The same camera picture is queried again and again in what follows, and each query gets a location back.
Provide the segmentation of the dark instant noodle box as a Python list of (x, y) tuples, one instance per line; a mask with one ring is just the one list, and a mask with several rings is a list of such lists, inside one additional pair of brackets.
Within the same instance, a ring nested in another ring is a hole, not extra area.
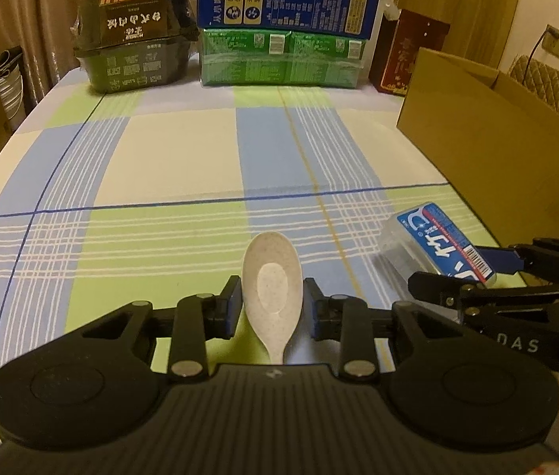
[(200, 35), (189, 0), (80, 0), (71, 31), (76, 59), (99, 93), (180, 80)]

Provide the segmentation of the blue white gum tin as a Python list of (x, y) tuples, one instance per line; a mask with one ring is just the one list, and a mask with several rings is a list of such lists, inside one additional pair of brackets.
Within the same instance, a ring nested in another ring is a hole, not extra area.
[(405, 280), (418, 271), (492, 286), (496, 272), (447, 214), (428, 201), (382, 224), (381, 254)]

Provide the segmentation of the green shrink-wrapped drink pack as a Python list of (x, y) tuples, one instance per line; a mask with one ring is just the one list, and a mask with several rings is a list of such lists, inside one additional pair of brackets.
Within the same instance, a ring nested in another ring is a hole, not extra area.
[(365, 44), (320, 33), (205, 29), (200, 36), (201, 80), (205, 86), (354, 88)]

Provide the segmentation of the blue milk carton box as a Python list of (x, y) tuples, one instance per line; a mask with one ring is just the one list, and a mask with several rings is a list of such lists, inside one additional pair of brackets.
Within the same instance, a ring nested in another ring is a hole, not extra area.
[(367, 40), (379, 0), (197, 0), (203, 29), (277, 29)]

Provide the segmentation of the dark red gift box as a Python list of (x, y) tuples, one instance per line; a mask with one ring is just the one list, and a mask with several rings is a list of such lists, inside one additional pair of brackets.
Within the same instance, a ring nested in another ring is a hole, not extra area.
[(422, 47), (441, 50), (450, 25), (408, 10), (396, 21), (384, 19), (371, 62), (368, 79), (379, 91), (406, 95)]

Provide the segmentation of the beige speckled spoon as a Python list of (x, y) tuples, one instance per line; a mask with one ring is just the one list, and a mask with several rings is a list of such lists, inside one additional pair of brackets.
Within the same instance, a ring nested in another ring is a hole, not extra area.
[(242, 289), (250, 326), (270, 363), (282, 365), (303, 308), (302, 266), (286, 236), (264, 232), (252, 238), (242, 265)]

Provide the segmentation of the wall socket with plug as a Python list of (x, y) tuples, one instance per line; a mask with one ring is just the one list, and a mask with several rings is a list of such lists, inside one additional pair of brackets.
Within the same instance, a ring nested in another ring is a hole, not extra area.
[(546, 26), (546, 32), (542, 41), (542, 49), (547, 53), (559, 58), (559, 29), (552, 25)]

